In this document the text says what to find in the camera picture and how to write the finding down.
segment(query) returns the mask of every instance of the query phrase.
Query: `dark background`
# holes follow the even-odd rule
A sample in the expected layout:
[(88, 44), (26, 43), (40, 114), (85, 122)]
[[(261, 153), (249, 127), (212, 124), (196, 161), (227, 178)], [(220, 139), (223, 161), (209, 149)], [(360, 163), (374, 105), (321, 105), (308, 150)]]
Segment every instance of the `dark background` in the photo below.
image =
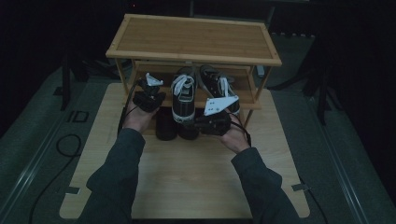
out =
[[(194, 13), (266, 20), (270, 32), (314, 35), (305, 68), (330, 66), (330, 86), (396, 202), (396, 16), (394, 1), (200, 1)], [(66, 51), (106, 63), (124, 13), (188, 17), (190, 1), (1, 1), (0, 136)], [(77, 79), (87, 77), (74, 57)]]

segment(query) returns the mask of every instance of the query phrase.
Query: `person's arm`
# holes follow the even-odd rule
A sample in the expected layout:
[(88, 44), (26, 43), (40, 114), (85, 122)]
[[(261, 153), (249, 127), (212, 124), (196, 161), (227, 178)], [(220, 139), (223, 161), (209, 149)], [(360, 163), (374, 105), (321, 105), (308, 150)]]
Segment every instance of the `person's arm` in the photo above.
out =
[[(234, 115), (231, 119), (239, 123)], [(216, 137), (236, 154), (232, 163), (247, 197), (253, 222), (300, 223), (297, 212), (281, 188), (282, 176), (265, 166), (257, 148), (249, 146), (245, 133), (232, 125), (226, 134)]]
[(138, 164), (146, 143), (141, 133), (157, 110), (146, 113), (131, 104), (128, 111), (132, 112), (125, 118), (105, 163), (87, 182), (92, 193), (77, 223), (132, 223)]

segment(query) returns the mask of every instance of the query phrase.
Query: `person's right arm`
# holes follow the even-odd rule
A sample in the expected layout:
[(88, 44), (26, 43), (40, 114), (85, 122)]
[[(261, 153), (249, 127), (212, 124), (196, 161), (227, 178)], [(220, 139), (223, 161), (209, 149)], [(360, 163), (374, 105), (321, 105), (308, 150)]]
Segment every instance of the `person's right arm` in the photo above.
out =
[[(233, 115), (231, 118), (239, 123)], [(217, 138), (236, 154), (232, 164), (247, 197), (253, 222), (300, 223), (296, 210), (281, 188), (282, 176), (265, 166), (257, 148), (249, 146), (244, 132), (232, 125), (226, 134)]]

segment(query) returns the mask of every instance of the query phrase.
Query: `gray carpet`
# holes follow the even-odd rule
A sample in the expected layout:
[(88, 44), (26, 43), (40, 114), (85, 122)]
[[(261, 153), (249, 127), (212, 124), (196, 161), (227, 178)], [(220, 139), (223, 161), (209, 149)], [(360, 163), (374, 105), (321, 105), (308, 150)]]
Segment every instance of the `gray carpet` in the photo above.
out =
[[(304, 37), (286, 38), (273, 36), (283, 65), (273, 69), (267, 86), (278, 84), (295, 75), (312, 40)], [(88, 83), (72, 82), (72, 102), (66, 111), (59, 110), (61, 98), (53, 96), (61, 85), (60, 72), (52, 74), (34, 96), (21, 117), (4, 135), (0, 142), (0, 204), (15, 186), (23, 171), (39, 148), (46, 147), (40, 169), (30, 188), (14, 203), (4, 223), (28, 223), (29, 213), (36, 197), (53, 177), (70, 160), (56, 150), (56, 142), (63, 136), (74, 133), (80, 136), (82, 147), (89, 134), (97, 109), (108, 83), (114, 80), (92, 76)], [(301, 93), (304, 80), (282, 91), (272, 91), (291, 154), (300, 177), (311, 188), (315, 198), (326, 214), (329, 223), (359, 223), (351, 213), (345, 190), (334, 169), (329, 147), (336, 150), (345, 167), (348, 179), (360, 199), (368, 223), (396, 223), (396, 210), (382, 187), (359, 137), (347, 115), (330, 103), (332, 110), (326, 112), (325, 129), (315, 116), (316, 97), (308, 99)], [(72, 111), (89, 114), (86, 122), (69, 120)], [(73, 154), (78, 147), (74, 137), (67, 137), (60, 148)], [(65, 188), (74, 173), (78, 158), (45, 191), (35, 206), (33, 223), (73, 223), (59, 217), (59, 208)], [(311, 214), (303, 223), (325, 223), (313, 198), (306, 193)], [(247, 220), (139, 220), (139, 223), (248, 223)]]

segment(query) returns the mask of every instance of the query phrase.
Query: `person's right hand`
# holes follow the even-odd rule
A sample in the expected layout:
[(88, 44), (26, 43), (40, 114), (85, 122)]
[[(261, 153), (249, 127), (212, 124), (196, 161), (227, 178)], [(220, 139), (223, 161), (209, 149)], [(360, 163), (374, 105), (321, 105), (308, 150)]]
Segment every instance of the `person's right hand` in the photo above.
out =
[[(231, 121), (241, 125), (241, 123), (239, 122), (238, 118), (235, 115), (230, 114), (230, 118)], [(226, 146), (228, 149), (230, 149), (236, 154), (250, 147), (244, 131), (233, 124), (231, 124), (231, 129), (223, 136), (217, 136), (217, 135), (213, 135), (213, 136), (218, 138), (220, 142), (224, 144), (224, 146)]]

